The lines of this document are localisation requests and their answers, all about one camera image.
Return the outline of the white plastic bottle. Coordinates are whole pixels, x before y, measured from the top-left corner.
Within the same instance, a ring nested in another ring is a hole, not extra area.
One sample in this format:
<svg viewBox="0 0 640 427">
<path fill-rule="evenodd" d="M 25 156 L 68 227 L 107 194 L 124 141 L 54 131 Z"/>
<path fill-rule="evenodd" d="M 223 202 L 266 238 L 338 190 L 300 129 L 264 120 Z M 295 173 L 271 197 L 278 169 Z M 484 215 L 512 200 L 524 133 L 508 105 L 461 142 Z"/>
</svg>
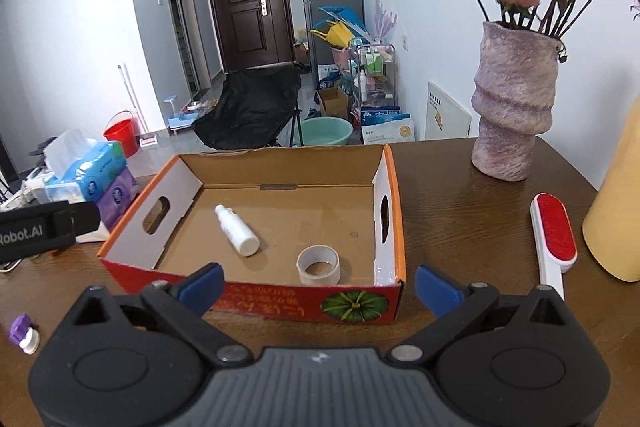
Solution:
<svg viewBox="0 0 640 427">
<path fill-rule="evenodd" d="M 260 242 L 252 229 L 232 209 L 217 205 L 214 208 L 221 230 L 235 251 L 250 257 L 259 251 Z"/>
</svg>

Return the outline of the purple bottle cap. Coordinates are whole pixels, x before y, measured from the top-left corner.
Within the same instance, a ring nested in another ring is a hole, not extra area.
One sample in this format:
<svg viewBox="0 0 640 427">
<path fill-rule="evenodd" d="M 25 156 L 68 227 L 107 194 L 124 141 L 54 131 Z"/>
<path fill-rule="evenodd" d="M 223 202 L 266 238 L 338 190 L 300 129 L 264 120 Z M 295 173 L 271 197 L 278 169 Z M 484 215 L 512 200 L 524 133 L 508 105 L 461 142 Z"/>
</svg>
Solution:
<svg viewBox="0 0 640 427">
<path fill-rule="evenodd" d="M 31 329 L 32 319 L 27 314 L 21 314 L 11 324 L 9 340 L 18 346 L 28 337 Z"/>
</svg>

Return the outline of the white tape roll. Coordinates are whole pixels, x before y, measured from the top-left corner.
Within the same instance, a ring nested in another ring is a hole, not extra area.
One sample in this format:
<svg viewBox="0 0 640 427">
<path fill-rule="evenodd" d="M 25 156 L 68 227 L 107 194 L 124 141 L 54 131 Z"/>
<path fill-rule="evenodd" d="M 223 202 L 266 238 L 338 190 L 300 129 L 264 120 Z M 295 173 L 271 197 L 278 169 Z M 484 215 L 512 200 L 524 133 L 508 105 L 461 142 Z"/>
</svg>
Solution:
<svg viewBox="0 0 640 427">
<path fill-rule="evenodd" d="M 305 248 L 296 259 L 296 269 L 305 286 L 335 286 L 342 275 L 340 256 L 326 245 Z"/>
</svg>

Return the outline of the red white lint brush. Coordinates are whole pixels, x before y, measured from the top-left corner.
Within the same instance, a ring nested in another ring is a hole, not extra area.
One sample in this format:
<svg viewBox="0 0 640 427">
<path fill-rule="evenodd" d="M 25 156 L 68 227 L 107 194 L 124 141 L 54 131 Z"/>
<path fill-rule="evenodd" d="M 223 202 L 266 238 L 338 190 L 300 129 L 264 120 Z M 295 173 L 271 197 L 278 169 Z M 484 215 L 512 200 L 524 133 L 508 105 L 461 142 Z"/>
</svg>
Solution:
<svg viewBox="0 0 640 427">
<path fill-rule="evenodd" d="M 563 275 L 575 264 L 577 245 L 564 204 L 549 193 L 537 194 L 529 207 L 541 285 L 565 299 Z"/>
</svg>

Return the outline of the white bottle cap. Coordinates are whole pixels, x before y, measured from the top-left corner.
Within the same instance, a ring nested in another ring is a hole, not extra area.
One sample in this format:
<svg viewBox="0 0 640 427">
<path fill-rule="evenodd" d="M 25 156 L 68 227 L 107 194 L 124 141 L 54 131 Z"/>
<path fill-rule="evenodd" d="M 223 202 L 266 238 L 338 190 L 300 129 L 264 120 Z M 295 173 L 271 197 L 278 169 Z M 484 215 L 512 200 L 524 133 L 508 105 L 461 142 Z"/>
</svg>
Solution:
<svg viewBox="0 0 640 427">
<path fill-rule="evenodd" d="M 40 334 L 37 329 L 29 327 L 24 335 L 24 338 L 18 343 L 18 347 L 25 353 L 25 355 L 33 355 L 40 345 Z"/>
</svg>

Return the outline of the blue tissue pack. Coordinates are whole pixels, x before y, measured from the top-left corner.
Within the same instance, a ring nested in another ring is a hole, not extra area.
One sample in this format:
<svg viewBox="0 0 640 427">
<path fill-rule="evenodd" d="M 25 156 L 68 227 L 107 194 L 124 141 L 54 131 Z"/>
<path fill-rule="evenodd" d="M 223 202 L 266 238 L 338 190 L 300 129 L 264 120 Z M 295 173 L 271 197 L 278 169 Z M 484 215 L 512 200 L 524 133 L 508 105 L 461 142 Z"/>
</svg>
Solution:
<svg viewBox="0 0 640 427">
<path fill-rule="evenodd" d="M 61 176 L 44 182 L 50 202 L 96 202 L 127 166 L 122 143 L 98 142 Z"/>
</svg>

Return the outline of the purple tissue pack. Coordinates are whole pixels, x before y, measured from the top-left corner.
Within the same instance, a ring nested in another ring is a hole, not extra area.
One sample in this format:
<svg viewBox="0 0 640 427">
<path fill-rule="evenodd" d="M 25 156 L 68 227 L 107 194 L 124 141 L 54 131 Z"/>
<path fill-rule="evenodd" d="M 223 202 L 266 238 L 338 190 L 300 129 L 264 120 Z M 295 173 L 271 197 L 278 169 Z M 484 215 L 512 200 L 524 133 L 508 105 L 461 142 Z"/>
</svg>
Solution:
<svg viewBox="0 0 640 427">
<path fill-rule="evenodd" d="M 111 232 L 141 192 L 140 185 L 128 168 L 122 170 L 96 202 L 101 221 Z"/>
</svg>

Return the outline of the orange red cardboard box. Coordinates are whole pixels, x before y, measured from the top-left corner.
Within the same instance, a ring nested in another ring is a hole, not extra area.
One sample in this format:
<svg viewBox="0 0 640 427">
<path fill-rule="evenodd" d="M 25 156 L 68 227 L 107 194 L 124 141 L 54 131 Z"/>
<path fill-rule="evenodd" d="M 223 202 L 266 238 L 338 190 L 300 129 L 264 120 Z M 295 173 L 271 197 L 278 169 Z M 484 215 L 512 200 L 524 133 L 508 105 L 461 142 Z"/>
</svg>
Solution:
<svg viewBox="0 0 640 427">
<path fill-rule="evenodd" d="M 260 248 L 240 256 L 214 208 L 232 209 Z M 298 255 L 330 246 L 335 286 L 305 286 Z M 407 280 L 393 152 L 387 145 L 263 148 L 171 158 L 101 247 L 128 293 L 177 283 L 209 262 L 224 269 L 218 310 L 341 324 L 394 321 Z"/>
</svg>

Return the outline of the red plastic bucket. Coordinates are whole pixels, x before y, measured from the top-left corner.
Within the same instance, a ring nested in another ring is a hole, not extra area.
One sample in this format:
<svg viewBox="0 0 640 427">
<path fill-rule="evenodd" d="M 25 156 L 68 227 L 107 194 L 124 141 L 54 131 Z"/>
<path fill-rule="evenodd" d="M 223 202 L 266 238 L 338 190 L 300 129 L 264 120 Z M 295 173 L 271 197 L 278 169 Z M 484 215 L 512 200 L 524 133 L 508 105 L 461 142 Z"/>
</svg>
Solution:
<svg viewBox="0 0 640 427">
<path fill-rule="evenodd" d="M 106 141 L 119 142 L 126 158 L 134 156 L 139 150 L 136 135 L 136 118 L 130 110 L 123 110 L 114 115 L 103 132 Z"/>
</svg>

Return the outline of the white mop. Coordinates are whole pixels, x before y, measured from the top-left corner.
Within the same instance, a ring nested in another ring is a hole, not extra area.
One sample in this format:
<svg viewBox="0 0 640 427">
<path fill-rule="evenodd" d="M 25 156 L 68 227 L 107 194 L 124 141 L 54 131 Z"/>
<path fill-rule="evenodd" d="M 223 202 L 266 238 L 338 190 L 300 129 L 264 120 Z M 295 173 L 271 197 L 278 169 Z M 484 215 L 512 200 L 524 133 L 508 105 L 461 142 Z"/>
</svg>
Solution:
<svg viewBox="0 0 640 427">
<path fill-rule="evenodd" d="M 151 132 L 149 130 L 148 125 L 146 124 L 146 120 L 143 116 L 136 92 L 134 92 L 134 86 L 131 83 L 128 70 L 125 64 L 119 64 L 117 66 L 119 70 L 119 74 L 122 76 L 122 81 L 124 82 L 126 91 L 129 96 L 129 100 L 131 102 L 132 108 L 134 109 L 134 113 L 136 114 L 139 134 L 138 141 L 141 148 L 150 148 L 152 146 L 157 146 L 158 144 L 158 136 L 156 133 Z"/>
</svg>

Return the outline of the white leaning board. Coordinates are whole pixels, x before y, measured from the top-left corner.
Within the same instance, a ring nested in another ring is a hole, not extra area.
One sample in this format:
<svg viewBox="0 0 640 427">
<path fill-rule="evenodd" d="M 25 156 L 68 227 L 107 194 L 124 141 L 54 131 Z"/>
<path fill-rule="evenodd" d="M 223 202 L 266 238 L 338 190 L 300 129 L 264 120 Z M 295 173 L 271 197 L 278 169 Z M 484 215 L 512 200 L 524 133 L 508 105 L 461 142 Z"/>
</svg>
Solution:
<svg viewBox="0 0 640 427">
<path fill-rule="evenodd" d="M 449 94 L 430 82 L 427 89 L 425 139 L 466 139 L 472 116 Z"/>
</svg>

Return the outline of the white blue carton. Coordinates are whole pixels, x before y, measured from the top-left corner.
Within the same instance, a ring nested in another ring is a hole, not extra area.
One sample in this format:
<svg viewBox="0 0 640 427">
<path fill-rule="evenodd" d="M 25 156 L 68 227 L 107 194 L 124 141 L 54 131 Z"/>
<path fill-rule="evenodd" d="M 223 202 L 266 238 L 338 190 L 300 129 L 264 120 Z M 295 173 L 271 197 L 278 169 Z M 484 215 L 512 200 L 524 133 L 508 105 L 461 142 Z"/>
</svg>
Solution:
<svg viewBox="0 0 640 427">
<path fill-rule="evenodd" d="M 398 106 L 363 107 L 361 135 L 364 145 L 413 142 L 414 122 Z"/>
</svg>

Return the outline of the yellow thermos jug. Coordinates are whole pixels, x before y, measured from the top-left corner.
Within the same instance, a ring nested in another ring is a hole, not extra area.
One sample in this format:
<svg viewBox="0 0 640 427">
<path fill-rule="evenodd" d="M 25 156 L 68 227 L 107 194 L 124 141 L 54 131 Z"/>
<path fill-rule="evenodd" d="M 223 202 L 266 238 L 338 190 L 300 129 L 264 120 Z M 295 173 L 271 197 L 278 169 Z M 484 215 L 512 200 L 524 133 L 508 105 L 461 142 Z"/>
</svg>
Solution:
<svg viewBox="0 0 640 427">
<path fill-rule="evenodd" d="M 582 236 L 593 258 L 613 277 L 627 283 L 639 280 L 639 132 L 639 100 L 636 100 L 608 173 L 582 222 Z"/>
</svg>

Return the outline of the black folding chair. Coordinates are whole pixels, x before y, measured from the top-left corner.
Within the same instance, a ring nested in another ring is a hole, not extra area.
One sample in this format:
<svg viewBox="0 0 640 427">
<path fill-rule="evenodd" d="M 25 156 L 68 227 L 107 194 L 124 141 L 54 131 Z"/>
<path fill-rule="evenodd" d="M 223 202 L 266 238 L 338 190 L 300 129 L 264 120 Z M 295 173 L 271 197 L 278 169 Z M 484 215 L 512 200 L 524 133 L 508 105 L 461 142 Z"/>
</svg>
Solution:
<svg viewBox="0 0 640 427">
<path fill-rule="evenodd" d="M 293 125 L 292 136 L 302 133 L 300 87 L 302 78 L 291 63 L 230 72 L 217 105 L 192 129 L 213 150 L 277 146 L 287 124 Z"/>
</svg>

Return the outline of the green plastic basin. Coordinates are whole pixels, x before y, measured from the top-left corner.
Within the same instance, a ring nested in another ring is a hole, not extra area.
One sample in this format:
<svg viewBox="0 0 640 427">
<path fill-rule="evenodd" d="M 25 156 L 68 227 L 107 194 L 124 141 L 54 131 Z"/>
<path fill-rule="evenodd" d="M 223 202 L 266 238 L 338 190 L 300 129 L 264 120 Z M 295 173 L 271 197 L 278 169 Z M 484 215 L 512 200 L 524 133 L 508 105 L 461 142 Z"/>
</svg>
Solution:
<svg viewBox="0 0 640 427">
<path fill-rule="evenodd" d="M 305 146 L 346 145 L 353 131 L 352 124 L 343 118 L 316 117 L 302 122 Z"/>
</svg>

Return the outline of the small cardboard box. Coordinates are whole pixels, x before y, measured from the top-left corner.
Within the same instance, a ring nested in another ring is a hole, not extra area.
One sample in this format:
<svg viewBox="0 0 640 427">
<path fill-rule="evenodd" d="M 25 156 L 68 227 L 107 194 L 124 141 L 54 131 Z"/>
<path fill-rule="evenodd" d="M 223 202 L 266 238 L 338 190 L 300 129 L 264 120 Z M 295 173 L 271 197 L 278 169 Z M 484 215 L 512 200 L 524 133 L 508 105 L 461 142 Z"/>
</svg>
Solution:
<svg viewBox="0 0 640 427">
<path fill-rule="evenodd" d="M 318 97 L 322 117 L 348 118 L 349 97 L 340 87 L 319 90 Z"/>
</svg>

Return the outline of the pink textured vase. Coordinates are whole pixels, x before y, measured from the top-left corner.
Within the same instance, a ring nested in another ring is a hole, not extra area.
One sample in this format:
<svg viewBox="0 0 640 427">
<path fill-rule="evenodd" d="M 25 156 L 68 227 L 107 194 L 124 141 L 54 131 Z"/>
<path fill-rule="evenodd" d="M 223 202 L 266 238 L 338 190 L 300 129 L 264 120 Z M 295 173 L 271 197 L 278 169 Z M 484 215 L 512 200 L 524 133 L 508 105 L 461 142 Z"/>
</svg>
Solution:
<svg viewBox="0 0 640 427">
<path fill-rule="evenodd" d="M 471 104 L 480 115 L 472 164 L 501 181 L 525 180 L 536 136 L 552 126 L 561 40 L 537 31 L 485 22 Z"/>
</svg>

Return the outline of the metal rolling cart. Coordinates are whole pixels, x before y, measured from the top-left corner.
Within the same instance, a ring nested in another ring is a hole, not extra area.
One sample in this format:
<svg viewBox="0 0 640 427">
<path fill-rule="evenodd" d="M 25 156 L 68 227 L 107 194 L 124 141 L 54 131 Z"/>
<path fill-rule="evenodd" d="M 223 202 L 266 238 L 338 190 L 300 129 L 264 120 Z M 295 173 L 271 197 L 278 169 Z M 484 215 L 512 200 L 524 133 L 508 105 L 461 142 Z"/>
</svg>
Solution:
<svg viewBox="0 0 640 427">
<path fill-rule="evenodd" d="M 349 48 L 349 72 L 359 115 L 366 109 L 395 106 L 396 49 L 392 44 L 368 43 L 353 38 Z"/>
</svg>

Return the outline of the pink bucket with dustpans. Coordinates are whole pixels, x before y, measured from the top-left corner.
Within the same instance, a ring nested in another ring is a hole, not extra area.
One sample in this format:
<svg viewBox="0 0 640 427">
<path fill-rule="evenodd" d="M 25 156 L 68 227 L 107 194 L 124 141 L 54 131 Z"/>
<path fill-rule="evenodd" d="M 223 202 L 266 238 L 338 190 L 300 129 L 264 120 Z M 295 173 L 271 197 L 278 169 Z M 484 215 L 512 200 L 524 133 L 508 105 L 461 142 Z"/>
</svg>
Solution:
<svg viewBox="0 0 640 427">
<path fill-rule="evenodd" d="M 319 12 L 324 18 L 311 27 L 310 33 L 332 49 L 348 49 L 354 40 L 364 44 L 374 43 L 363 20 L 352 8 L 320 6 Z"/>
</svg>

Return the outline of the dark brown door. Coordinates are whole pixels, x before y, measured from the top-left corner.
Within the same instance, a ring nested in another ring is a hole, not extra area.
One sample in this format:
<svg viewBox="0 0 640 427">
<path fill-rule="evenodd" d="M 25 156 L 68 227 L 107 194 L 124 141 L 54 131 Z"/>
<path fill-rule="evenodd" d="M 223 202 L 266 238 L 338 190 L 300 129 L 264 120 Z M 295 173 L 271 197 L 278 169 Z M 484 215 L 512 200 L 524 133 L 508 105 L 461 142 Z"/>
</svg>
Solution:
<svg viewBox="0 0 640 427">
<path fill-rule="evenodd" d="M 225 72 L 294 60 L 290 0 L 209 0 Z"/>
</svg>

